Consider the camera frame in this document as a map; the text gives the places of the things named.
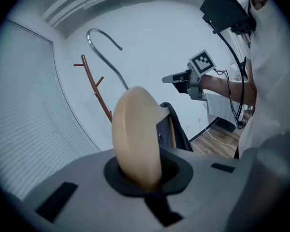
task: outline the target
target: window blinds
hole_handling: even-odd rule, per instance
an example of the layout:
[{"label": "window blinds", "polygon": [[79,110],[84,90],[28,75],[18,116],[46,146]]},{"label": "window blinds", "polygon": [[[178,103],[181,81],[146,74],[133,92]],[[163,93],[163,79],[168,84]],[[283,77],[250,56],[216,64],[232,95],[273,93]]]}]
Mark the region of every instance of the window blinds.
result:
[{"label": "window blinds", "polygon": [[52,43],[5,21],[0,29],[0,185],[24,199],[71,161],[99,150],[58,82]]}]

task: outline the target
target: wooden floor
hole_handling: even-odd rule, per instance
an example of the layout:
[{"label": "wooden floor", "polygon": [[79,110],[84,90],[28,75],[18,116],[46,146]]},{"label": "wooden floor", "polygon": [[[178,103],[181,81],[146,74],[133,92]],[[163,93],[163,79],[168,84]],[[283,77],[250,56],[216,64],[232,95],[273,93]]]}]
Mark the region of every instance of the wooden floor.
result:
[{"label": "wooden floor", "polygon": [[211,128],[208,129],[208,132],[212,134],[213,138],[233,146],[234,148],[215,141],[206,131],[195,140],[193,140],[191,142],[191,146],[193,151],[198,154],[208,154],[233,158],[242,131],[243,129],[235,129],[234,132],[229,132],[214,124],[211,126]]}]

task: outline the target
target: metal curved rod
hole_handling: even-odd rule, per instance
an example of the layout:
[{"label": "metal curved rod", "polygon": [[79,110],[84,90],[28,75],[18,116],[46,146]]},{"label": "metal curved rod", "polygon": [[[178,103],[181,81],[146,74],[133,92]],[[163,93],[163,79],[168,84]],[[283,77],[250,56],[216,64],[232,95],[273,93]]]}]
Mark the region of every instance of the metal curved rod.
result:
[{"label": "metal curved rod", "polygon": [[104,36],[106,36],[120,51],[122,50],[122,47],[120,47],[112,38],[111,36],[109,36],[106,32],[103,32],[102,30],[100,29],[90,29],[88,30],[87,34],[86,34],[86,38],[87,38],[87,42],[90,46],[90,48],[94,51],[95,54],[97,54],[97,56],[99,58],[101,58],[104,63],[106,63],[115,73],[116,75],[119,77],[121,83],[123,84],[123,86],[125,87],[126,90],[128,90],[128,85],[126,84],[124,78],[122,77],[122,75],[120,74],[120,72],[114,67],[113,64],[110,63],[110,61],[108,61],[105,56],[103,56],[98,50],[97,48],[94,46],[94,44],[92,43],[92,40],[90,38],[90,33],[91,32],[98,32],[98,33],[101,33],[103,34]]}]

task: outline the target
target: hand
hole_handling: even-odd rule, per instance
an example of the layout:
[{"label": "hand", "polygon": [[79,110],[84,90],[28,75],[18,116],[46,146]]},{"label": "hand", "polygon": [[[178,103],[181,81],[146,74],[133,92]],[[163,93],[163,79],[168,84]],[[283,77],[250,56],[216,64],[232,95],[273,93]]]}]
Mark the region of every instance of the hand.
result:
[{"label": "hand", "polygon": [[211,78],[212,78],[212,76],[204,74],[203,76],[201,76],[199,86],[202,89],[208,89],[208,84],[210,83]]}]

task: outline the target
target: baseboard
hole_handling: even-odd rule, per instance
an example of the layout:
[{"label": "baseboard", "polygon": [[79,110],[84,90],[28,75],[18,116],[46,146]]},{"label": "baseboard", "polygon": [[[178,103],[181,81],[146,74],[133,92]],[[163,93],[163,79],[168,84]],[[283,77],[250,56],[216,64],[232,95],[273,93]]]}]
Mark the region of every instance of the baseboard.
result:
[{"label": "baseboard", "polygon": [[[212,123],[210,123],[208,126],[206,126],[206,129],[210,128],[212,125],[214,125],[220,118],[217,117],[213,120]],[[205,129],[203,129],[202,131],[200,131],[198,134],[196,134],[193,138],[191,138],[189,140],[189,142],[191,143],[193,140],[195,140],[197,137],[199,137],[200,135],[202,135],[205,132]]]}]

